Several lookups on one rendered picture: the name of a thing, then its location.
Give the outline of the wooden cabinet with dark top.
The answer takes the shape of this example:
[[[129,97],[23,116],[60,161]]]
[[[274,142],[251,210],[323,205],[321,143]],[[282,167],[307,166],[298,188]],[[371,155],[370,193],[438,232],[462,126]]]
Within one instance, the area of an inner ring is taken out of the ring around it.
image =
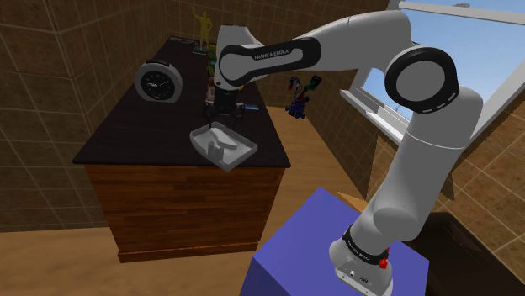
[[[206,60],[192,40],[172,37],[157,58],[175,66],[183,90],[175,103],[127,90],[74,161],[85,167],[122,262],[253,251],[289,159],[255,83],[239,99],[247,110],[232,125],[257,152],[225,172],[201,156],[189,134],[206,124]]]

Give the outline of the grey tray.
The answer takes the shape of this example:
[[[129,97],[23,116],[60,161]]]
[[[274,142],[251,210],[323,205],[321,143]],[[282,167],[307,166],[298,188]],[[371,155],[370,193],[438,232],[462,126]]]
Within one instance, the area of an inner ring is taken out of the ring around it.
[[[193,130],[194,149],[225,172],[231,171],[257,151],[257,145],[219,122]]]

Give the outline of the green figure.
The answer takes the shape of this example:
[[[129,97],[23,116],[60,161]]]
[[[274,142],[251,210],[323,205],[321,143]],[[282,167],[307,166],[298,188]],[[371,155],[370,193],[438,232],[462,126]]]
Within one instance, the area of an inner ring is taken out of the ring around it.
[[[207,55],[206,71],[208,75],[211,77],[215,74],[215,63],[216,63],[216,45],[210,45],[208,49],[208,55]]]

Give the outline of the yellow human figure statue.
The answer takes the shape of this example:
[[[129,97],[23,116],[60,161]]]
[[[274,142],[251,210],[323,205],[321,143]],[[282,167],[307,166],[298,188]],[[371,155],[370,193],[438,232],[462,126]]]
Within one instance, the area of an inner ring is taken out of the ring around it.
[[[196,14],[195,9],[192,8],[193,16],[200,22],[199,29],[199,45],[194,48],[194,53],[199,55],[206,55],[209,51],[209,32],[212,28],[212,22],[207,17],[206,12],[202,12],[201,15]]]

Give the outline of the dark brown low furniture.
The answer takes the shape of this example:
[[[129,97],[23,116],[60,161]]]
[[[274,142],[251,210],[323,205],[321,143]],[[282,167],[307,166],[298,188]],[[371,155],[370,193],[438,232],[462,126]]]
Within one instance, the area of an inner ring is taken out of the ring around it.
[[[525,283],[448,212],[430,213],[406,245],[429,261],[425,296],[525,296]]]

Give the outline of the blue robot stand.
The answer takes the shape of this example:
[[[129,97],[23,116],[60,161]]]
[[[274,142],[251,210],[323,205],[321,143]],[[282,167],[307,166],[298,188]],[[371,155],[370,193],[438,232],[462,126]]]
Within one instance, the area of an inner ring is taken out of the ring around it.
[[[359,212],[318,188],[253,256],[239,296],[364,296],[336,275],[330,244]]]

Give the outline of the colourful toy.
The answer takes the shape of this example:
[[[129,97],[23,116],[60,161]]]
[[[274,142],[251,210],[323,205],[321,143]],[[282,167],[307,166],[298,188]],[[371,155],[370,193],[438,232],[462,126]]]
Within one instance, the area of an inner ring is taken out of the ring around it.
[[[285,107],[285,110],[290,116],[296,119],[303,119],[305,117],[305,104],[310,100],[306,93],[315,90],[321,81],[321,77],[314,75],[307,85],[302,86],[298,77],[291,77],[289,79],[288,90],[290,91],[294,87],[294,100],[290,105]]]

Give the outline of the white framed window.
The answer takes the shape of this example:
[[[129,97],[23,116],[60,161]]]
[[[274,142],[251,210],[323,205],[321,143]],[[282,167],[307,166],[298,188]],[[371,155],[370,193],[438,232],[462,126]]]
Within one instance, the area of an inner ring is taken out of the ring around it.
[[[412,37],[448,52],[461,86],[473,88],[484,107],[471,142],[525,89],[525,0],[387,0],[387,9],[401,9],[411,21]],[[396,144],[411,119],[380,91],[379,71],[358,70],[341,96]]]

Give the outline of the grey round alarm clock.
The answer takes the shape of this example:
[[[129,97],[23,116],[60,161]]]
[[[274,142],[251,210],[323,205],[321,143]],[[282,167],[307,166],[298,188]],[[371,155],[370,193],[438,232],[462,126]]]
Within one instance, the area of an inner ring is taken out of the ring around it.
[[[183,90],[183,79],[169,62],[150,59],[135,73],[134,85],[146,101],[175,103]]]

